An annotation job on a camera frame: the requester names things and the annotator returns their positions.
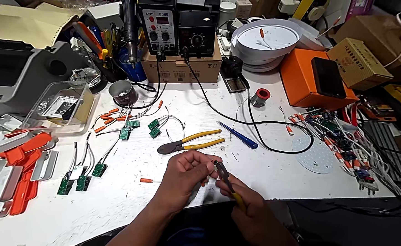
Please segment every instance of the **solder wire spool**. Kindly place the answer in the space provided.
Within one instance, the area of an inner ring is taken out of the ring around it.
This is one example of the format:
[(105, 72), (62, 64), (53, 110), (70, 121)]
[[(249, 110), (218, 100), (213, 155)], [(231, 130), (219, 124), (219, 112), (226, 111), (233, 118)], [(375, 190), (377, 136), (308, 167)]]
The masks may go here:
[(138, 93), (133, 88), (131, 82), (127, 80), (114, 82), (108, 89), (108, 92), (114, 98), (115, 103), (121, 106), (130, 106), (138, 100)]
[(266, 104), (267, 99), (270, 98), (270, 92), (266, 89), (259, 88), (255, 95), (251, 98), (251, 104), (255, 108), (262, 107)]

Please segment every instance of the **perforated circular plate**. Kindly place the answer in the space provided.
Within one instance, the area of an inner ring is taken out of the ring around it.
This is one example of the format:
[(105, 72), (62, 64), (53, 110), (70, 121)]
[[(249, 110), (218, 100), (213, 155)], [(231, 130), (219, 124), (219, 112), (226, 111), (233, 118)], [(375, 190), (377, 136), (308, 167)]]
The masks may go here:
[[(299, 151), (310, 144), (310, 136), (302, 136), (293, 140), (293, 151)], [(301, 153), (296, 154), (296, 160), (306, 169), (320, 174), (329, 173), (332, 164), (338, 162), (328, 146), (317, 138), (314, 138), (313, 146)]]

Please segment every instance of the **white power adapter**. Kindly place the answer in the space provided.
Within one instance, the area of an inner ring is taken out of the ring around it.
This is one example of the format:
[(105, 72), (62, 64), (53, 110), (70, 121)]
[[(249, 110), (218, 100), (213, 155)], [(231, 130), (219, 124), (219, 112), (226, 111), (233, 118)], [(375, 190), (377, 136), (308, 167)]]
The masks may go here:
[(299, 6), (300, 2), (297, 0), (281, 0), (280, 4), (278, 5), (278, 10), (281, 13), (292, 15)]

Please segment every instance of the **black power cable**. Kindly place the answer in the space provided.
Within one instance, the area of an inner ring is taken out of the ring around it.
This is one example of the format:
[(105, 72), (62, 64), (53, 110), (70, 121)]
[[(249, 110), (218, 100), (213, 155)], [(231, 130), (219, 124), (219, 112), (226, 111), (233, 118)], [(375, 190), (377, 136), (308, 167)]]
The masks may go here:
[[(211, 105), (211, 103), (209, 102), (209, 100), (208, 100), (208, 98), (207, 98), (207, 95), (205, 94), (205, 91), (203, 90), (202, 84), (200, 83), (199, 79), (197, 78), (196, 73), (195, 73), (195, 72), (193, 71), (193, 69), (191, 68), (190, 62), (189, 62), (187, 59), (185, 59), (185, 62), (187, 63), (188, 67), (190, 68), (190, 70), (191, 70), (193, 76), (196, 78), (197, 83), (199, 84), (200, 89), (202, 90), (203, 96), (205, 97), (205, 100), (206, 100), (208, 106), (209, 106), (211, 109), (213, 109), (216, 113), (218, 113), (219, 115), (221, 115), (221, 116), (223, 116), (223, 117), (225, 117), (225, 118), (227, 118), (227, 119), (229, 119), (229, 120), (233, 120), (233, 121), (236, 121), (236, 122), (238, 122), (238, 123), (245, 124), (245, 125), (254, 125), (255, 130), (256, 130), (256, 132), (257, 132), (257, 134), (258, 134), (258, 137), (259, 137), (261, 143), (264, 145), (264, 147), (265, 147), (266, 149), (268, 149), (268, 150), (270, 150), (270, 151), (273, 151), (273, 152), (283, 153), (283, 154), (299, 154), (299, 153), (302, 153), (302, 152), (307, 151), (308, 149), (310, 149), (310, 148), (313, 146), (313, 143), (314, 143), (314, 136), (313, 136), (313, 133), (312, 133), (311, 131), (309, 131), (309, 130), (308, 130), (306, 127), (304, 127), (304, 126), (300, 126), (300, 125), (294, 124), (294, 123), (287, 123), (287, 122), (282, 122), (282, 121), (275, 121), (275, 120), (266, 120), (266, 121), (258, 121), (258, 122), (255, 122), (254, 117), (253, 117), (253, 115), (252, 115), (252, 109), (251, 109), (250, 100), (248, 100), (248, 106), (249, 106), (249, 114), (250, 114), (250, 116), (251, 116), (252, 122), (245, 122), (245, 121), (233, 119), (233, 118), (231, 118), (231, 117), (229, 117), (229, 116), (227, 116), (227, 115), (224, 115), (224, 114), (220, 113), (220, 112), (219, 112), (217, 109), (215, 109), (215, 108)], [(240, 76), (240, 79), (245, 83), (245, 85), (246, 85), (246, 87), (247, 87), (248, 98), (249, 98), (249, 97), (250, 97), (249, 83), (248, 83), (248, 81), (246, 80), (246, 78), (245, 78), (244, 76), (242, 76), (242, 75)], [(305, 149), (303, 149), (303, 150), (301, 150), (301, 151), (282, 151), (282, 150), (277, 150), (277, 149), (270, 148), (270, 147), (267, 146), (267, 144), (264, 142), (263, 138), (261, 137), (260, 132), (258, 131), (258, 127), (257, 127), (258, 124), (266, 124), (266, 123), (276, 123), (276, 124), (290, 125), (290, 126), (298, 127), (298, 128), (300, 128), (302, 131), (308, 133), (308, 135), (309, 135), (310, 138), (311, 138), (311, 142), (310, 142), (310, 144), (308, 145), (307, 148), (305, 148)]]

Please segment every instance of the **wire cutter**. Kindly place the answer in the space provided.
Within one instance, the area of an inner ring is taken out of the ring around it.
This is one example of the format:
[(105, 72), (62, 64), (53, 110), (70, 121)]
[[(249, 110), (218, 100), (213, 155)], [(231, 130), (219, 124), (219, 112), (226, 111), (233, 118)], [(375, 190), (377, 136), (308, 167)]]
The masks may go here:
[(213, 146), (215, 144), (219, 144), (219, 143), (223, 143), (225, 142), (225, 138), (220, 138), (208, 143), (202, 143), (202, 144), (195, 144), (195, 145), (188, 145), (188, 146), (182, 146), (183, 143), (186, 143), (190, 140), (193, 140), (195, 138), (198, 137), (203, 137), (203, 136), (207, 136), (207, 135), (211, 135), (211, 134), (216, 134), (216, 133), (221, 133), (222, 130), (214, 130), (214, 131), (206, 131), (206, 132), (200, 132), (197, 134), (193, 134), (191, 136), (188, 136), (182, 140), (176, 141), (176, 142), (172, 142), (172, 143), (166, 143), (161, 145), (158, 148), (158, 153), (159, 154), (170, 154), (176, 151), (180, 151), (180, 150), (190, 150), (190, 149), (201, 149), (201, 148), (206, 148), (209, 146)]
[(244, 214), (246, 214), (246, 205), (243, 202), (241, 196), (235, 192), (234, 188), (232, 188), (232, 184), (228, 180), (229, 173), (227, 172), (225, 165), (223, 165), (223, 163), (219, 162), (218, 160), (214, 161), (214, 165), (217, 167), (217, 172), (219, 173), (222, 181), (225, 182), (225, 184), (229, 187), (232, 197), (235, 199), (238, 207), (243, 211)]

